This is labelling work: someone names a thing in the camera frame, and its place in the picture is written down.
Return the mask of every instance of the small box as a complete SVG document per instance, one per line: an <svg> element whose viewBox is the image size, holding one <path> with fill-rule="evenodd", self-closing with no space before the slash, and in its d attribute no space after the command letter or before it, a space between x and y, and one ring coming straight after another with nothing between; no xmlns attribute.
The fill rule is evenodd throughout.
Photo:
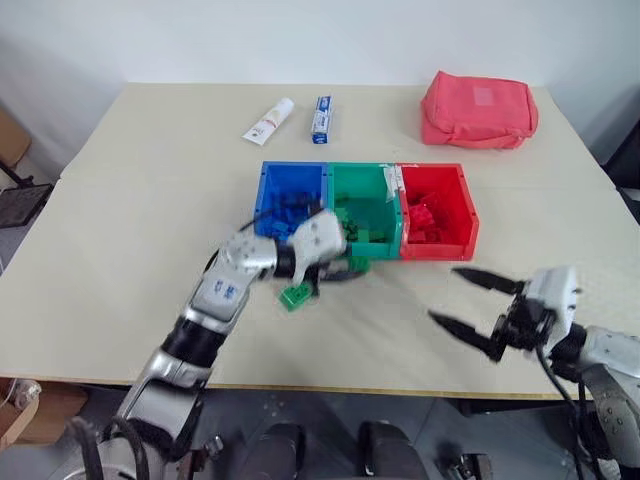
<svg viewBox="0 0 640 480"><path fill-rule="evenodd" d="M385 168L380 163L330 163L328 207L344 215L342 220L351 255L372 259L400 257L402 207L394 192L387 200Z"/></svg>
<svg viewBox="0 0 640 480"><path fill-rule="evenodd" d="M287 240L312 211L327 206L327 164L264 162L254 216L257 235Z"/></svg>
<svg viewBox="0 0 640 480"><path fill-rule="evenodd" d="M329 128L333 115L333 97L318 97L316 111L311 123L311 140L313 143L329 143Z"/></svg>
<svg viewBox="0 0 640 480"><path fill-rule="evenodd" d="M404 190L399 192L404 221L400 256L405 260L469 261L473 258L480 221L462 166L398 164ZM418 225L411 208L422 205L432 218Z"/></svg>

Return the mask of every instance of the beige table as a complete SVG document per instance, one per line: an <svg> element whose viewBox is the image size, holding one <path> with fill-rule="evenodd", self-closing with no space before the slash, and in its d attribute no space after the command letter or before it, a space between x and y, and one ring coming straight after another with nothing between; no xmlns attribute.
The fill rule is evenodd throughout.
<svg viewBox="0 0 640 480"><path fill-rule="evenodd" d="M0 375L132 381L171 329L203 265L251 215L264 160L459 162L480 218L472 263L516 278L573 264L577 318L640 333L640 235L609 179L535 90L540 126L515 151L426 147L424 87L139 85L125 88L64 171L0 278ZM337 104L313 145L317 95ZM265 147L241 135L280 97L296 102ZM489 333L509 298L449 274L450 263L379 262L323 285L295 313L262 283L212 384L474 397L555 396L519 352L498 366L449 337L428 308Z"/></svg>

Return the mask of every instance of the pink pouch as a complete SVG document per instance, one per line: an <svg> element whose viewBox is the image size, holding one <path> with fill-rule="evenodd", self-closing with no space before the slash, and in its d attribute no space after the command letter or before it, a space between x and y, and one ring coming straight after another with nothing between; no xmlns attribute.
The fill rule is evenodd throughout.
<svg viewBox="0 0 640 480"><path fill-rule="evenodd" d="M526 83L438 72L422 99L422 141L467 148L515 148L538 126Z"/></svg>

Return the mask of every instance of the red bin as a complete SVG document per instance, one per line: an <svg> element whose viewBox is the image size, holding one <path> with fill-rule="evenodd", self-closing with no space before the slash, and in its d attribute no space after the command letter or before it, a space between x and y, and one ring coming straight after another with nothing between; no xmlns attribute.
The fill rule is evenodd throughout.
<svg viewBox="0 0 640 480"><path fill-rule="evenodd" d="M459 164L400 163L405 260L471 260L480 222Z"/></svg>

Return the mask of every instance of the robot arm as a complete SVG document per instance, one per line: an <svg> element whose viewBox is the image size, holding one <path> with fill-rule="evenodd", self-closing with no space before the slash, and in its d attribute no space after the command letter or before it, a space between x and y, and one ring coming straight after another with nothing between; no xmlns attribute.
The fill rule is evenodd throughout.
<svg viewBox="0 0 640 480"><path fill-rule="evenodd" d="M559 376L582 381L592 394L609 450L623 469L640 468L640 341L600 327L573 323L576 275L561 267L536 272L529 281L512 281L490 272L454 269L466 280L515 298L491 334L430 312L453 336L499 362L507 346L540 351Z"/></svg>
<svg viewBox="0 0 640 480"><path fill-rule="evenodd" d="M118 409L117 417L133 427L142 442L149 475L136 473L139 455L121 435L98 445L104 478L162 479L165 464L180 459L190 448L202 408L200 394L253 282L277 276L300 283L308 267L341 255L346 246L338 219L326 210L301 224L286 245L248 229L233 235ZM90 478L86 466L79 459L76 462L60 478Z"/></svg>

